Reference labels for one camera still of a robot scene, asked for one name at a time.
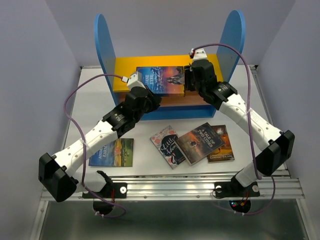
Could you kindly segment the Jane Eyre blue book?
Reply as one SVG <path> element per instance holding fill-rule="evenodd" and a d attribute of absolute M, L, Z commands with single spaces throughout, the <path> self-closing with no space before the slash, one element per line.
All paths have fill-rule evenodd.
<path fill-rule="evenodd" d="M 185 74 L 183 66 L 139 66 L 142 83 L 161 97 L 185 96 Z"/>

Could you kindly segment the A Tale of Two Cities book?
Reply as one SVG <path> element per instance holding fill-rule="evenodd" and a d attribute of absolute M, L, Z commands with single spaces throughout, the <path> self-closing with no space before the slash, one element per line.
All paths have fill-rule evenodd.
<path fill-rule="evenodd" d="M 178 137 L 175 143 L 191 166 L 224 145 L 220 135 L 208 122 Z"/>

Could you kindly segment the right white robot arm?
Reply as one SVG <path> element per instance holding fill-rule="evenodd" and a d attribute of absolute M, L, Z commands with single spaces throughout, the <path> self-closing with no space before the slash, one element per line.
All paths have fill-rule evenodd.
<path fill-rule="evenodd" d="M 233 120 L 249 136 L 251 145 L 260 149 L 252 162 L 231 180 L 230 189 L 242 195 L 248 186 L 262 176 L 271 176 L 292 155 L 295 135 L 282 131 L 262 118 L 243 100 L 228 82 L 217 80 L 214 66 L 207 59 L 194 61 L 184 67 L 185 88 L 196 91 L 203 100 Z"/>

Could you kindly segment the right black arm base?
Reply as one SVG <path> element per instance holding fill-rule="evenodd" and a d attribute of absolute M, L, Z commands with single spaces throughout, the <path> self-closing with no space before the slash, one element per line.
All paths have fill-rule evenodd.
<path fill-rule="evenodd" d="M 251 209 L 250 198 L 259 197 L 261 194 L 256 181 L 247 187 L 233 181 L 218 181 L 214 183 L 211 195 L 218 200 L 230 198 L 230 210 L 244 216 Z"/>

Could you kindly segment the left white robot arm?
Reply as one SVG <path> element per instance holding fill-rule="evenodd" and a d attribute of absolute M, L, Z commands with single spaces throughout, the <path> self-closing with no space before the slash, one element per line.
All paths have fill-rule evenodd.
<path fill-rule="evenodd" d="M 86 160 L 103 146 L 133 129 L 144 114 L 157 110 L 161 101 L 147 86 L 133 87 L 124 101 L 103 116 L 86 135 L 53 155 L 44 153 L 39 158 L 39 181 L 58 203 L 67 200 L 79 186 L 73 177 L 78 168 L 86 166 Z"/>

